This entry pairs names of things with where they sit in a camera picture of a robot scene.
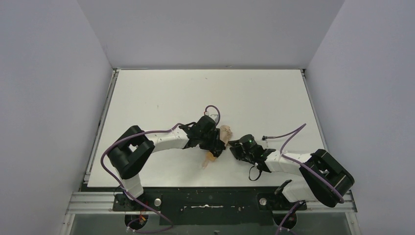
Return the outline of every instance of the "gray wall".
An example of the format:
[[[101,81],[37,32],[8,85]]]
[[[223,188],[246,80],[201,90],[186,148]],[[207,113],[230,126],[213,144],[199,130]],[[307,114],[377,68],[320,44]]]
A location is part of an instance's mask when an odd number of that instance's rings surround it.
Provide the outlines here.
[[[366,235],[415,234],[415,1],[346,0],[306,76]]]
[[[56,234],[111,78],[76,0],[0,3],[0,234]]]
[[[78,0],[113,67],[305,68],[344,0]]]

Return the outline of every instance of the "white tabletop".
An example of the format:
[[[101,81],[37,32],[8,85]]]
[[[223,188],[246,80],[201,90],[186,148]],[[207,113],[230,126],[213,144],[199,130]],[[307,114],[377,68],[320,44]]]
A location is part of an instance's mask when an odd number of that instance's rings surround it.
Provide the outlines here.
[[[207,105],[221,112],[219,125],[231,127],[231,140],[245,134],[259,140],[306,127],[285,147],[291,152],[323,148],[316,119],[299,70],[121,70],[92,165],[88,187],[116,187],[100,165],[102,153],[130,126],[169,129],[177,122],[197,121]],[[285,139],[271,140],[279,149]],[[229,149],[203,169],[205,151],[170,149],[154,153],[139,173],[143,187],[278,186],[299,176],[263,172],[248,179],[249,163],[237,161]],[[106,166],[115,172],[108,157]],[[252,177],[258,174],[252,170]]]

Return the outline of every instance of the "silver knob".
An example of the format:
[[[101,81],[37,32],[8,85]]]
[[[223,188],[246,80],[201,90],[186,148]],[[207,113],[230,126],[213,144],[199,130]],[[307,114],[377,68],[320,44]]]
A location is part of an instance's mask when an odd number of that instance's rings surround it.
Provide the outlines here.
[[[154,200],[154,206],[159,207],[160,205],[161,205],[161,199],[156,198],[156,199]]]

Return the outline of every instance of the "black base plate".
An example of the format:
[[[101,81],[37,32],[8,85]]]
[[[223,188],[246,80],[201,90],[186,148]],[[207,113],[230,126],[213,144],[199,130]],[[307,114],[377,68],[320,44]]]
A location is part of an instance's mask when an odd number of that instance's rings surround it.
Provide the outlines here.
[[[145,188],[139,200],[161,211],[175,225],[274,225],[272,211],[288,211],[293,205],[274,195],[277,188]],[[269,201],[266,206],[259,204],[262,197]],[[154,206],[156,198],[161,199],[160,207]],[[142,206],[117,194],[113,210],[140,211]],[[169,224],[161,219],[160,225]]]

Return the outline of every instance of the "black cable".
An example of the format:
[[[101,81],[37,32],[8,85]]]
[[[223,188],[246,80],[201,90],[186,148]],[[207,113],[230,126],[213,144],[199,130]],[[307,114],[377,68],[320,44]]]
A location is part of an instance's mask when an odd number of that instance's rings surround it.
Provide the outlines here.
[[[190,125],[194,125],[194,124],[196,124],[194,121],[193,122],[191,122],[191,123],[189,123],[189,124],[186,124],[185,126],[190,126]]]
[[[120,188],[120,187],[121,187],[121,185],[118,185],[118,186],[114,189],[114,192],[113,192],[114,197],[115,197],[115,191],[116,191],[118,188]]]
[[[249,175],[248,175],[248,179],[250,180],[250,181],[257,181],[260,177],[261,177],[261,174],[262,174],[262,170],[259,170],[259,175],[258,175],[258,177],[256,178],[256,179],[251,179],[251,170],[252,170],[252,168],[254,168],[255,166],[253,165],[252,167],[251,167],[251,169],[249,169]]]

